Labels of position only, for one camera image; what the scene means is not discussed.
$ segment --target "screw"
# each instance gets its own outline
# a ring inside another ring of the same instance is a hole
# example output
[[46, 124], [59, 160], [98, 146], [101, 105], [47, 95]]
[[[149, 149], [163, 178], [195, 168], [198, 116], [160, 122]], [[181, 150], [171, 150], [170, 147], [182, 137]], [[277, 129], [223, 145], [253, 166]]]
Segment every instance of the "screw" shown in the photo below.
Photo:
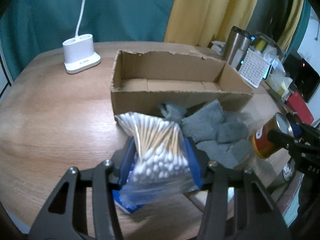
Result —
[[244, 173], [251, 174], [252, 171], [253, 170], [251, 168], [249, 168], [249, 167], [244, 168]]
[[113, 165], [112, 161], [110, 159], [106, 159], [103, 164], [106, 166], [106, 167], [110, 167]]
[[218, 163], [217, 163], [216, 161], [210, 160], [210, 161], [208, 162], [208, 166], [209, 166], [210, 168], [214, 168], [214, 167], [217, 167], [217, 166], [218, 166]]
[[77, 168], [76, 167], [70, 167], [68, 171], [69, 171], [70, 174], [76, 174], [77, 173]]

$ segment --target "green curtain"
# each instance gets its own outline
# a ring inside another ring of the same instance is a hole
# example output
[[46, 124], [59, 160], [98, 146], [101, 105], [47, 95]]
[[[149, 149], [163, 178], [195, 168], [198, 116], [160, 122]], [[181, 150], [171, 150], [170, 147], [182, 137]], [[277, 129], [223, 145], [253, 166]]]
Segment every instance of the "green curtain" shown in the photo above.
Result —
[[291, 40], [291, 43], [288, 48], [288, 53], [290, 54], [290, 51], [295, 49], [298, 50], [301, 42], [303, 40], [304, 35], [306, 34], [307, 27], [309, 24], [309, 18], [310, 18], [310, 12], [311, 12], [311, 5], [308, 2], [308, 0], [303, 1], [303, 7], [301, 16], [298, 22], [298, 26], [296, 31], [294, 32], [293, 38]]
[[[13, 79], [39, 53], [75, 35], [82, 0], [13, 0], [0, 38]], [[173, 0], [86, 0], [79, 35], [101, 41], [163, 41]]]

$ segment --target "white plastic basket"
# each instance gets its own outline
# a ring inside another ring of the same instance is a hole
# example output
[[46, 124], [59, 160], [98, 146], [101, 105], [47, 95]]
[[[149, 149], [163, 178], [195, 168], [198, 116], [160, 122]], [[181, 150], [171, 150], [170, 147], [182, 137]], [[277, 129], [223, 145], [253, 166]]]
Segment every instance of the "white plastic basket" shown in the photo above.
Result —
[[243, 60], [243, 64], [239, 69], [239, 74], [250, 85], [258, 88], [269, 66], [270, 64], [262, 57], [260, 57], [251, 49], [248, 49], [247, 55]]

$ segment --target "cardboard box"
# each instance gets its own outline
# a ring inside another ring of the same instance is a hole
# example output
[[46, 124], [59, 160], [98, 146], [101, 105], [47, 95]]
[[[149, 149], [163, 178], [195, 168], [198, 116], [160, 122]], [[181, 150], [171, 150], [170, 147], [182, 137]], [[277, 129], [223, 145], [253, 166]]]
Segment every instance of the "cardboard box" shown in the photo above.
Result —
[[129, 111], [159, 116], [157, 105], [186, 108], [218, 99], [224, 110], [239, 111], [253, 91], [224, 61], [203, 53], [118, 51], [111, 100], [115, 115]]

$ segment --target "gray towel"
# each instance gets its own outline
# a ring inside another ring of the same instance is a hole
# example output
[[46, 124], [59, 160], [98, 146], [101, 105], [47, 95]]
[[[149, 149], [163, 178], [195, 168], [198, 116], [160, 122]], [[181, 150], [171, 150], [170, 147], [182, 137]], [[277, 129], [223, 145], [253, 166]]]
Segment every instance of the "gray towel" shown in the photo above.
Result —
[[249, 129], [240, 119], [223, 123], [219, 126], [217, 142], [228, 143], [245, 139], [249, 135]]
[[251, 114], [248, 112], [231, 112], [231, 111], [223, 111], [224, 120], [223, 122], [235, 122], [236, 120], [240, 119], [243, 122], [246, 122], [248, 119], [252, 119]]
[[247, 140], [240, 140], [239, 142], [234, 143], [227, 153], [231, 153], [238, 163], [243, 163], [252, 152], [252, 143]]
[[198, 143], [197, 148], [204, 151], [210, 160], [215, 160], [228, 169], [233, 169], [239, 165], [239, 162], [233, 156], [232, 152], [226, 151], [228, 144], [217, 144], [215, 141], [205, 141]]
[[158, 108], [166, 120], [173, 121], [178, 124], [181, 124], [184, 115], [187, 113], [187, 110], [182, 106], [177, 106], [171, 103], [160, 104]]
[[223, 119], [221, 105], [218, 100], [215, 100], [193, 115], [184, 118], [181, 123], [182, 133], [185, 137], [191, 137], [195, 143], [216, 140], [219, 124]]

